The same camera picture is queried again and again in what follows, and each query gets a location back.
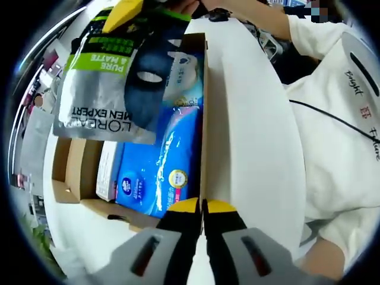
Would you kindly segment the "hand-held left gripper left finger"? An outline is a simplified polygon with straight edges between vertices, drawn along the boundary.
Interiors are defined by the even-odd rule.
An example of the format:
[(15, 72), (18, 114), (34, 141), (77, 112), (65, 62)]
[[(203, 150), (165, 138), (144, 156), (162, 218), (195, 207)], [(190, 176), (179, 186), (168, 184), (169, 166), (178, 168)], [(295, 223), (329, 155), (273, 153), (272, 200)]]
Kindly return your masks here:
[(186, 284), (200, 236), (200, 202), (176, 202), (156, 227), (117, 247), (92, 284)]

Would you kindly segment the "person's right hand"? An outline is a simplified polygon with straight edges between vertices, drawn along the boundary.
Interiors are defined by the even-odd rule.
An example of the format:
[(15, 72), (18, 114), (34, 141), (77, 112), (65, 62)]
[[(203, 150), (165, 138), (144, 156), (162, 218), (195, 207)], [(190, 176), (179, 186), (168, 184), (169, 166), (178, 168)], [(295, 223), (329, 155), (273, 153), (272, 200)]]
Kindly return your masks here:
[(190, 15), (192, 18), (200, 18), (208, 14), (204, 4), (197, 0), (180, 1), (174, 4), (171, 10), (180, 14)]

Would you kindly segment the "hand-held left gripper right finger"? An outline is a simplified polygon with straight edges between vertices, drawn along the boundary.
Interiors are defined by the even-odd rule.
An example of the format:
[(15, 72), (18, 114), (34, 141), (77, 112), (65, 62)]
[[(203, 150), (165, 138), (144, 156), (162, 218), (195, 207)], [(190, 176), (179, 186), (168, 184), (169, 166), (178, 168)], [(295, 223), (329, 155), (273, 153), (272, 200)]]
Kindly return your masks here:
[(203, 201), (207, 254), (216, 284), (326, 284), (297, 268), (290, 252), (237, 210), (219, 200)]

